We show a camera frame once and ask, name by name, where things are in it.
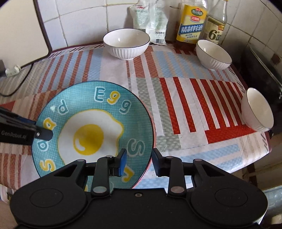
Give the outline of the blue fried egg plate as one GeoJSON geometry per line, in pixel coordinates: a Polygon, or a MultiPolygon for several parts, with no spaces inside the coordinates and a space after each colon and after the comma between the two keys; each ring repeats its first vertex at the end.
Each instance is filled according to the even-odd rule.
{"type": "Polygon", "coordinates": [[[32,159],[39,176],[78,160],[88,163],[127,152],[120,177],[110,178],[112,188],[132,188],[148,168],[155,146],[149,111],[130,90],[115,83],[78,83],[56,95],[40,112],[36,124],[53,133],[36,139],[32,159]]]}

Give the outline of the white ribbed bowl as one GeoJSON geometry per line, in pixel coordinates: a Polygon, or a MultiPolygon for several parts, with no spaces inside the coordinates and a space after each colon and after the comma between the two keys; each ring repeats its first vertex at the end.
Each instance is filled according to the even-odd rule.
{"type": "Polygon", "coordinates": [[[271,107],[265,97],[255,88],[248,88],[241,102],[244,123],[257,132],[266,132],[274,124],[271,107]]]}
{"type": "Polygon", "coordinates": [[[108,32],[103,37],[103,43],[110,55],[128,61],[146,51],[150,43],[150,37],[141,30],[122,28],[108,32]]]}
{"type": "Polygon", "coordinates": [[[232,64],[231,56],[222,47],[208,40],[197,41],[196,54],[200,63],[209,70],[224,70],[232,64]]]}

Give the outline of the white power plug adapter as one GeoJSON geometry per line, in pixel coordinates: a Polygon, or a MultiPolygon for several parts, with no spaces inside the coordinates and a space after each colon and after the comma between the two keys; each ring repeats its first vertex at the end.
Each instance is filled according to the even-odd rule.
{"type": "Polygon", "coordinates": [[[19,74],[21,71],[21,67],[18,65],[15,65],[13,68],[10,69],[6,69],[5,70],[5,74],[7,77],[11,77],[11,76],[15,76],[17,74],[19,74]]]}

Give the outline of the striped patchwork table mat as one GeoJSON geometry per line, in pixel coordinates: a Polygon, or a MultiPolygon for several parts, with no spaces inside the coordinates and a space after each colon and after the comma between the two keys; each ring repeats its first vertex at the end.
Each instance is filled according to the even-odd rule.
{"type": "MultiPolygon", "coordinates": [[[[195,52],[149,46],[133,60],[111,56],[103,45],[73,47],[1,79],[1,106],[37,122],[42,109],[66,88],[89,81],[120,85],[149,108],[156,148],[184,162],[203,159],[230,173],[269,153],[268,137],[245,125],[245,89],[232,68],[210,71],[195,52]]],[[[32,146],[1,144],[1,184],[20,187],[38,179],[32,146]]],[[[150,166],[136,188],[167,188],[150,166]]]]}

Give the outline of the white cutting board black rim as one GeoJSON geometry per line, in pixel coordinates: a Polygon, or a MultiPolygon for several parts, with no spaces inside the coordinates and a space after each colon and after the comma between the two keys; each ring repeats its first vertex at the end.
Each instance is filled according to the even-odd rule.
{"type": "Polygon", "coordinates": [[[6,71],[21,69],[50,55],[37,1],[1,1],[1,61],[6,71]]]}

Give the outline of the clear white vinegar bottle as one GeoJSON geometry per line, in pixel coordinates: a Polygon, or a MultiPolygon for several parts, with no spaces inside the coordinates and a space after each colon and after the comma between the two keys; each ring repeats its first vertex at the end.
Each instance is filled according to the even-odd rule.
{"type": "Polygon", "coordinates": [[[211,41],[215,44],[219,43],[220,37],[225,29],[227,19],[226,0],[219,0],[208,13],[202,30],[201,39],[211,41]]]}

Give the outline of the white plastic seasoning bag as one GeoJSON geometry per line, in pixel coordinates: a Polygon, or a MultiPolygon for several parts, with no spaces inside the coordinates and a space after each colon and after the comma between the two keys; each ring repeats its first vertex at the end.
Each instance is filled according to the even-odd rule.
{"type": "Polygon", "coordinates": [[[133,27],[147,33],[151,43],[165,46],[169,10],[167,1],[138,1],[130,7],[133,27]]]}

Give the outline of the yellow label cooking wine bottle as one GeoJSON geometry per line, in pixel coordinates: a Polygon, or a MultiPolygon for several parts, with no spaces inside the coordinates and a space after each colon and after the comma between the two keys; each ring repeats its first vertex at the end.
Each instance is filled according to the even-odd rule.
{"type": "Polygon", "coordinates": [[[180,1],[175,44],[193,47],[199,40],[208,13],[208,1],[180,1]]]}

